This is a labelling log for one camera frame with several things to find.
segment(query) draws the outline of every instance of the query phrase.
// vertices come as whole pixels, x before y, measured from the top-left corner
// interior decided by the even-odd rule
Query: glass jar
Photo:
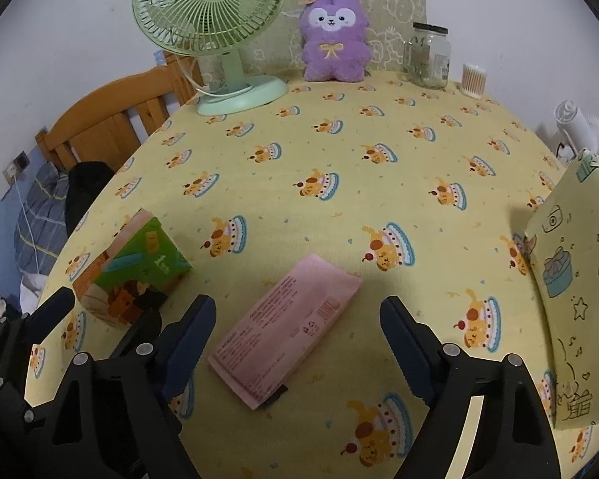
[[[450,42],[448,29],[413,23],[413,34],[404,43],[404,71],[411,83],[439,90],[448,84]]]

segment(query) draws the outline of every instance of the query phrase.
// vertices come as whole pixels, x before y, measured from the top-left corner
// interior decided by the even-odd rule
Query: blue plaid bedding
[[[21,272],[38,273],[35,249],[38,251],[40,273],[49,275],[66,243],[64,203],[69,189],[67,175],[59,175],[51,163],[45,163],[24,201],[14,233],[16,263]]]

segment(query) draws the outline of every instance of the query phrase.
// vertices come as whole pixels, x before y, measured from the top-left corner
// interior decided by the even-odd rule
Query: barcode
[[[317,309],[317,314],[322,317],[326,322],[333,316],[333,314],[339,309],[339,303],[328,298],[324,303]]]

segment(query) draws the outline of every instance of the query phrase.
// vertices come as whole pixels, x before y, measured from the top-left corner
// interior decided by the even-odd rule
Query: wooden chair
[[[51,131],[36,135],[43,156],[65,171],[78,161],[103,161],[115,171],[120,169],[140,146],[129,120],[129,108],[137,110],[147,134],[151,135],[169,117],[164,95],[175,92],[180,105],[184,105],[196,93],[177,65],[176,57],[165,52],[165,59],[166,66],[113,81],[75,103]],[[195,59],[186,58],[182,62],[186,67],[195,64],[193,79],[202,84]]]

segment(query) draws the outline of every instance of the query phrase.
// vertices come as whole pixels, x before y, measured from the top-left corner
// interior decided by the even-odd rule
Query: green fan
[[[288,88],[274,76],[244,76],[238,47],[261,34],[280,13],[284,0],[133,0],[142,31],[162,49],[182,56],[220,55],[224,84],[209,93],[180,68],[202,93],[201,115],[249,110],[282,97]]]

